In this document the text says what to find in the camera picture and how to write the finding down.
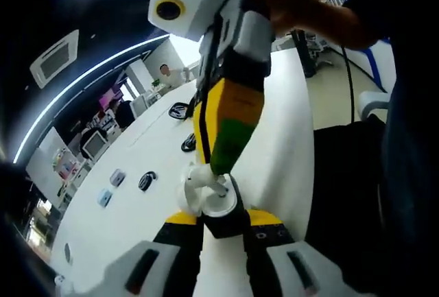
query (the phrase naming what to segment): desk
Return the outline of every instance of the desk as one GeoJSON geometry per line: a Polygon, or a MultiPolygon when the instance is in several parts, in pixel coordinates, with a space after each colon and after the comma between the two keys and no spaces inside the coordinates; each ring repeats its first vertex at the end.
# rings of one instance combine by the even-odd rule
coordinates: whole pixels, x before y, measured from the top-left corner
{"type": "MultiPolygon", "coordinates": [[[[195,154],[180,150],[192,121],[168,116],[175,102],[189,102],[195,81],[164,95],[110,146],[75,194],[56,235],[51,265],[83,292],[102,280],[105,267],[142,240],[153,240],[178,210],[175,190],[195,154]],[[127,173],[103,209],[97,195],[110,188],[116,168],[127,173]],[[158,180],[144,193],[141,176],[158,180]],[[71,246],[73,265],[64,258],[71,246]]],[[[307,85],[295,49],[272,54],[260,123],[233,169],[244,203],[278,215],[296,239],[305,236],[313,189],[313,128],[307,85]]],[[[201,273],[194,296],[252,296],[242,238],[216,240],[204,230],[201,273]]]]}

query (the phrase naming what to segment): cable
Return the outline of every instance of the cable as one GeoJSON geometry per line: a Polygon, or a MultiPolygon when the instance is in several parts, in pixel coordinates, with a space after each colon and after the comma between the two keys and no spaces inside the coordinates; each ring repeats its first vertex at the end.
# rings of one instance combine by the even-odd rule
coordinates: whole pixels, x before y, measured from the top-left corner
{"type": "Polygon", "coordinates": [[[346,65],[346,70],[348,71],[348,82],[349,82],[349,93],[351,97],[351,123],[355,122],[355,96],[354,96],[354,85],[352,82],[351,66],[349,64],[348,55],[346,50],[342,47],[344,64],[346,65]]]}

